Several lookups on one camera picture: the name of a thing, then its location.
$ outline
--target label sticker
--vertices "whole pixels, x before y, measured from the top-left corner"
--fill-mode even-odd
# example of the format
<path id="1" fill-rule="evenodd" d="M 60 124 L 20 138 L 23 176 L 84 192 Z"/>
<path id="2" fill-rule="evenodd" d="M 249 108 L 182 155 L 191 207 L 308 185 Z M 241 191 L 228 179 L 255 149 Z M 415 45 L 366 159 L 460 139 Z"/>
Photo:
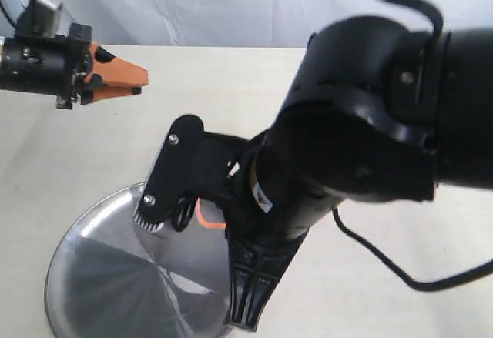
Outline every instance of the label sticker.
<path id="1" fill-rule="evenodd" d="M 268 213 L 272 209 L 272 202 L 267 198 L 265 193 L 262 191 L 262 188 L 260 188 L 258 182 L 256 182 L 255 185 L 253 186 L 252 194 L 255 201 L 262 209 L 262 211 Z"/>

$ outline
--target metal disc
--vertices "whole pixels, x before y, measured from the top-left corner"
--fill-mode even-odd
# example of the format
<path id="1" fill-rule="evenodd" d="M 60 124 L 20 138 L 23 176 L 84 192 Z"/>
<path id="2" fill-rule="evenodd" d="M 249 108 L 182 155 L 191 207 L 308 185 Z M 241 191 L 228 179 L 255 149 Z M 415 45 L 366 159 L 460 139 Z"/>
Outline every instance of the metal disc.
<path id="1" fill-rule="evenodd" d="M 138 184 L 99 202 L 60 242 L 45 286 L 57 338 L 216 338 L 230 331 L 223 325 L 224 231 L 194 216 L 182 233 L 150 234 L 132 220 L 142 190 Z M 207 215 L 222 221 L 217 210 Z"/>

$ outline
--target circular metal base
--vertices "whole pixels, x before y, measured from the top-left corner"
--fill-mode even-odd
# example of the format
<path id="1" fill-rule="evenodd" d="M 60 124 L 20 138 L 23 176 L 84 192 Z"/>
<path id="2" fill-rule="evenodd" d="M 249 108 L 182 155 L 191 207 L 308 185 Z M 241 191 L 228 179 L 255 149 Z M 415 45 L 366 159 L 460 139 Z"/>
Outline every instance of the circular metal base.
<path id="1" fill-rule="evenodd" d="M 148 233 L 132 220 L 142 190 L 138 184 L 104 199 L 60 242 L 45 286 L 57 338 L 216 338 L 230 331 L 223 325 L 224 231 L 194 216 L 182 233 Z M 212 206 L 203 212 L 222 221 Z"/>

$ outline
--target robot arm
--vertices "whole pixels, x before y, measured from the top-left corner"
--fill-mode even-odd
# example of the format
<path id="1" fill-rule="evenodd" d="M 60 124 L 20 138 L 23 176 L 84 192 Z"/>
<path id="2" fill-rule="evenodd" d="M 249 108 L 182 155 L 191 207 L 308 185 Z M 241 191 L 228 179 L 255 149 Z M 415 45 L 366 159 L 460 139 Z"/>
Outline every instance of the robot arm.
<path id="1" fill-rule="evenodd" d="M 440 183 L 493 189 L 493 30 L 443 33 L 433 5 L 387 1 L 422 12 L 434 31 L 345 19 L 312 36 L 278 116 L 256 138 L 205 132 L 193 115 L 169 130 L 135 219 L 150 232 L 181 232 L 197 198 L 223 209 L 231 326 L 257 328 L 308 230 L 331 210 L 364 242 L 340 222 L 345 199 L 432 201 Z"/>
<path id="2" fill-rule="evenodd" d="M 61 10 L 60 0 L 29 0 L 14 37 L 0 38 L 0 89 L 54 95 L 59 109 L 140 94 L 147 71 L 92 42 L 90 26 L 57 35 Z"/>

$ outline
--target table surface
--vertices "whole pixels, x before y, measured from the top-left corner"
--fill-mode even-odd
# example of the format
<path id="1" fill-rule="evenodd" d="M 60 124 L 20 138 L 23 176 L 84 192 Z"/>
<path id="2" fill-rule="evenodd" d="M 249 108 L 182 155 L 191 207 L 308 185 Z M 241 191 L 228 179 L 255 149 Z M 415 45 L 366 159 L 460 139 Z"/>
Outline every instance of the table surface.
<path id="1" fill-rule="evenodd" d="M 52 337 L 43 288 L 59 240 L 94 202 L 145 179 L 176 117 L 197 114 L 207 130 L 253 137 L 273 121 L 304 54 L 108 49 L 149 70 L 141 96 L 68 112 L 56 110 L 52 97 L 0 93 L 4 337 Z M 493 256 L 491 203 L 489 192 L 443 187 L 433 204 L 346 202 L 340 213 L 411 275 L 436 279 Z M 491 336 L 492 294 L 493 277 L 443 293 L 413 292 L 326 216 L 282 279 L 257 336 Z"/>

